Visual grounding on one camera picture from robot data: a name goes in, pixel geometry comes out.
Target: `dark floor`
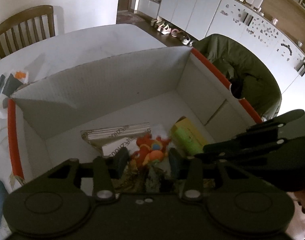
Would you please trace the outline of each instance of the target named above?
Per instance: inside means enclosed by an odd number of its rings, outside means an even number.
[[[131,12],[118,12],[117,13],[117,24],[122,23],[130,23],[136,25],[137,27],[141,28],[143,31],[147,32],[167,47],[172,46],[183,46],[181,41],[170,34],[162,34],[157,31],[155,28],[150,26],[150,20],[144,19],[139,14],[134,14]]]

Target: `wooden chair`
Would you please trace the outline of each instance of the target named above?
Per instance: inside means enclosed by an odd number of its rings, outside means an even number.
[[[32,20],[33,32],[34,32],[36,42],[39,41],[39,36],[38,36],[36,22],[35,22],[36,17],[39,18],[42,39],[43,40],[46,39],[44,24],[42,22],[42,15],[47,15],[50,37],[55,36],[55,32],[54,32],[54,8],[51,5],[40,5],[40,6],[35,6],[35,7],[32,7],[32,8],[29,8],[27,10],[24,10],[20,13],[17,13],[15,15],[11,16],[10,18],[8,18],[7,20],[5,20],[3,23],[0,24],[0,36],[2,34],[5,35],[6,44],[7,44],[7,47],[8,47],[9,54],[14,52],[13,48],[10,44],[9,37],[7,35],[7,31],[10,30],[10,29],[11,29],[11,34],[12,34],[12,38],[13,38],[15,51],[20,49],[19,46],[18,46],[18,41],[17,41],[16,35],[15,35],[15,31],[14,31],[14,27],[16,25],[18,26],[18,29],[19,29],[19,36],[20,36],[20,41],[21,41],[22,47],[23,48],[26,47],[25,40],[24,40],[24,37],[23,37],[23,34],[22,34],[22,28],[21,28],[21,25],[20,25],[23,22],[26,25],[27,38],[28,38],[28,43],[29,43],[28,45],[33,44],[33,41],[31,39],[31,35],[30,35],[29,26],[28,26],[28,20],[30,20],[30,19]],[[0,41],[0,57],[1,58],[6,57],[6,54],[5,54],[5,51],[2,47],[1,41]]]

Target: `wooden backsplash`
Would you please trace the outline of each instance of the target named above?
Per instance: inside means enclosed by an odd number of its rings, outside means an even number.
[[[303,43],[305,53],[305,9],[294,0],[264,0],[261,7],[266,15],[278,19],[277,28]]]

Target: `white table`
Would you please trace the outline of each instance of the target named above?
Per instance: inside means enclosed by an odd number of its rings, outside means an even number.
[[[59,71],[106,57],[165,47],[130,24],[99,26],[55,36],[20,49],[0,60],[0,75],[11,70],[29,71],[33,82]],[[11,191],[11,164],[7,120],[0,119],[0,180]]]

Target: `metal bolt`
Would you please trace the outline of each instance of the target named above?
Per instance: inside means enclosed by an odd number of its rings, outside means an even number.
[[[113,193],[110,190],[100,190],[97,192],[97,197],[101,199],[108,199],[113,196]]]
[[[145,202],[146,203],[151,203],[151,202],[153,202],[154,200],[152,199],[152,198],[145,198]]]
[[[145,201],[143,201],[142,199],[137,199],[137,200],[135,201],[135,203],[138,204],[138,205],[142,205],[142,204],[145,203]]]
[[[200,197],[201,193],[198,190],[190,189],[185,191],[185,196],[187,198],[198,198]]]

